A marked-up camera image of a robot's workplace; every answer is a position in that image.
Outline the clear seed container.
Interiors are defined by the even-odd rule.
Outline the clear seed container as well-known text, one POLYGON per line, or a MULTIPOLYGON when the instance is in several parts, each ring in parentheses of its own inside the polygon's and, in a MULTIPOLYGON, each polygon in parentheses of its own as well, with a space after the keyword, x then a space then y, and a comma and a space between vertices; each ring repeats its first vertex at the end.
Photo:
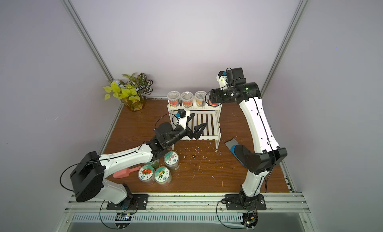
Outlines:
POLYGON ((194 98, 195 98, 197 107, 205 106, 205 104, 206 104, 205 96, 206 96, 205 91, 197 91, 194 94, 194 98))
POLYGON ((189 91, 185 91, 181 94, 181 101, 182 101, 182 105, 185 107, 185 108, 190 108, 193 106, 193 98, 194 98, 194 95, 193 93, 189 92, 189 91))
POLYGON ((219 103, 213 103, 212 101, 209 101, 209 105, 212 107, 217 107, 219 106, 219 103))

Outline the clear container red seeds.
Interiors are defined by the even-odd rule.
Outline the clear container red seeds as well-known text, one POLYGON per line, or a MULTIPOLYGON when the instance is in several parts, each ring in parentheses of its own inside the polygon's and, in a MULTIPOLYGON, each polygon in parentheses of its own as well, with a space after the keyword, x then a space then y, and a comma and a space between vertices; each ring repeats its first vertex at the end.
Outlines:
POLYGON ((167 98, 169 105, 172 107, 178 107, 181 103, 181 95, 178 91, 170 91, 167 98))

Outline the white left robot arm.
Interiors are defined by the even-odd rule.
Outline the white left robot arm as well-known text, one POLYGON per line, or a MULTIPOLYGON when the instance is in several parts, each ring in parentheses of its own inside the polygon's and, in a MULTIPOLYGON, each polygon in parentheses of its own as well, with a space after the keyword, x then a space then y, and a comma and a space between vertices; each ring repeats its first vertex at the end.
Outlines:
POLYGON ((170 123, 165 122, 154 130, 153 139, 141 146, 115 154, 87 153, 70 174, 76 201, 82 203, 97 198, 123 207, 130 206, 133 196, 129 187, 111 182, 107 177, 138 164, 162 158, 169 148, 185 136, 199 139, 206 126, 207 123, 202 123, 192 130, 186 125, 173 128, 170 123))

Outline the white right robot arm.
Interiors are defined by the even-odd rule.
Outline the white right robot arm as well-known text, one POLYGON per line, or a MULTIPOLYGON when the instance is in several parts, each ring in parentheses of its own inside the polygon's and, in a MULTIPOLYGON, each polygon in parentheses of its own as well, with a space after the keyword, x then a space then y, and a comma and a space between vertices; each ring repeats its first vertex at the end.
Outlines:
POLYGON ((247 82, 242 68, 227 68, 217 75, 219 88, 212 89, 208 99, 214 104, 236 102, 242 110, 252 136, 254 150, 250 151, 235 139, 226 142, 234 157, 247 169, 238 199, 242 204, 258 198, 273 169, 287 157, 267 121, 261 92, 255 82, 247 82))

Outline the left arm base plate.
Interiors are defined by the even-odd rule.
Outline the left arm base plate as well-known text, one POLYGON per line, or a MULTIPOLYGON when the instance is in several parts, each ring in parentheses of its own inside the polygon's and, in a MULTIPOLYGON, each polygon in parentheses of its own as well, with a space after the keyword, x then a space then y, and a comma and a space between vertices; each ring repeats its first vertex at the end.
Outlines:
POLYGON ((148 194, 133 194, 125 198, 122 202, 114 204, 109 202, 106 210, 116 210, 116 211, 125 211, 125 210, 145 210, 148 204, 149 195, 148 194))

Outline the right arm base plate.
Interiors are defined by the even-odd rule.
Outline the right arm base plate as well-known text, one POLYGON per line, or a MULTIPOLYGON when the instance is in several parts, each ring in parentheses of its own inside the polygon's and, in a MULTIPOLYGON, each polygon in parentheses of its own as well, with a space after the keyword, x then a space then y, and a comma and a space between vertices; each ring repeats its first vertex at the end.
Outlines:
POLYGON ((229 211, 238 210, 258 210, 266 211, 266 201, 262 194, 253 197, 247 197, 243 193, 239 194, 226 194, 224 198, 226 209, 229 211))

